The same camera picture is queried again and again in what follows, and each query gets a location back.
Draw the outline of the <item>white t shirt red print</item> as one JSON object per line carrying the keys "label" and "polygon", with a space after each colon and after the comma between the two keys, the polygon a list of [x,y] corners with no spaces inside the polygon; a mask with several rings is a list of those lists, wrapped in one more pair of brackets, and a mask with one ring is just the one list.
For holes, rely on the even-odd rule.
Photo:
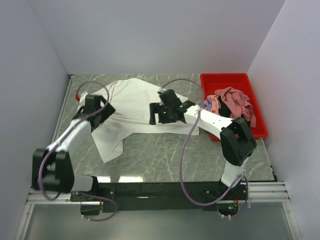
{"label": "white t shirt red print", "polygon": [[150,103],[160,102],[159,86],[130,78],[117,80],[105,86],[113,113],[91,135],[103,163],[124,153],[123,140],[131,134],[180,134],[187,135],[192,124],[175,122],[150,125]]}

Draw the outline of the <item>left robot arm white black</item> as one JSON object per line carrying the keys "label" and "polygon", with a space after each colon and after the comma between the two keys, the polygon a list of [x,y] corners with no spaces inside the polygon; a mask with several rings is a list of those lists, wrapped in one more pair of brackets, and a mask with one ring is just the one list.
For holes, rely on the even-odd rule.
{"label": "left robot arm white black", "polygon": [[61,136],[33,153],[31,187],[56,193],[82,192],[88,201],[96,200],[100,195],[97,178],[75,174],[71,157],[79,143],[115,112],[105,97],[87,95]]}

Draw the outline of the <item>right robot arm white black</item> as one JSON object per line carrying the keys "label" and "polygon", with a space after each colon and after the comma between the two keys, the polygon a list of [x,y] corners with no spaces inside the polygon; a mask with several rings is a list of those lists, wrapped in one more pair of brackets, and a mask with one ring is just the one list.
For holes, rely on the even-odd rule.
{"label": "right robot arm white black", "polygon": [[150,125],[156,124],[158,115],[160,124],[195,124],[220,140],[226,164],[220,179],[222,185],[219,193],[226,200],[232,199],[237,194],[236,184],[243,177],[248,158],[257,147],[246,120],[242,117],[232,119],[217,115],[190,100],[182,102],[172,89],[159,91],[158,95],[160,102],[149,104]]}

